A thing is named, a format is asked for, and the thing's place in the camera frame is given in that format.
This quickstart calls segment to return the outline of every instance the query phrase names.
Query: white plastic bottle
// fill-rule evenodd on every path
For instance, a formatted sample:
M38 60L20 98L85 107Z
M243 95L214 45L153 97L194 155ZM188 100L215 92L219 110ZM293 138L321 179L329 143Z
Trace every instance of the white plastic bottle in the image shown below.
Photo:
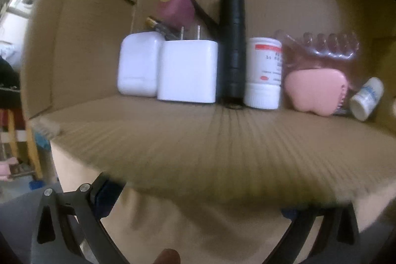
M384 93L384 85L377 77L369 79L349 102L349 108L355 118L365 121L375 109Z
M258 109L279 107L282 82L282 44L266 37L249 39L246 51L244 103Z

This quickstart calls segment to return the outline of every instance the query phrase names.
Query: black clamp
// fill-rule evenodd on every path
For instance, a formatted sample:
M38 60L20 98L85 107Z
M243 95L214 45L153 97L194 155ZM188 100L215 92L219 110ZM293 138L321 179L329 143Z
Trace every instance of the black clamp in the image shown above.
M76 216L100 264L128 264L108 236L101 218L108 216L125 184L100 174L75 192L56 193L48 188L41 199L32 237L32 264L91 264L82 255L68 215Z

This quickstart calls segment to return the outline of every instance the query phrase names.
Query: blue object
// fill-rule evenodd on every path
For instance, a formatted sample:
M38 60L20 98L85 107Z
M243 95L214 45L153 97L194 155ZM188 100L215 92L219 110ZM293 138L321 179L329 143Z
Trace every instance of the blue object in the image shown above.
M297 210L291 208L283 208L280 210L284 218L295 220L297 218Z
M43 137L40 133L37 133L37 132L34 133L34 140L39 147L41 147L45 150L51 151L50 142L45 137Z
M120 196L125 184L118 184L114 181L108 180L100 188L95 196L95 202L93 204L93 213L95 218L101 219L107 217L118 197Z
M43 188L45 185L46 184L45 184L45 182L43 180L32 180L31 182L29 182L30 190Z

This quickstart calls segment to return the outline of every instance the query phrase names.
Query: white power adapter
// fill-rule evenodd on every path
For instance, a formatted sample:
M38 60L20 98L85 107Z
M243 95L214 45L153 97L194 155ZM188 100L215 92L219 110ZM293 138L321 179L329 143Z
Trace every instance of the white power adapter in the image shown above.
M158 57L165 38L157 32L128 35L121 44L118 91L154 97L158 87Z
M166 41L160 55L157 99L214 103L217 53L214 41Z

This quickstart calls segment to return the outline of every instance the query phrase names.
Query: plastic bag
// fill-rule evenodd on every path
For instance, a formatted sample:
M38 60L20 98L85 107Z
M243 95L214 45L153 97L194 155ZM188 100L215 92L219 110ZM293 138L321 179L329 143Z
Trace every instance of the plastic bag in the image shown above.
M282 42L283 77L295 70L333 68L345 74L349 89L356 92L361 87L362 80L355 68L360 43L355 33L332 33L327 38L320 33L314 38L307 32L295 40L283 30L278 30L274 37Z

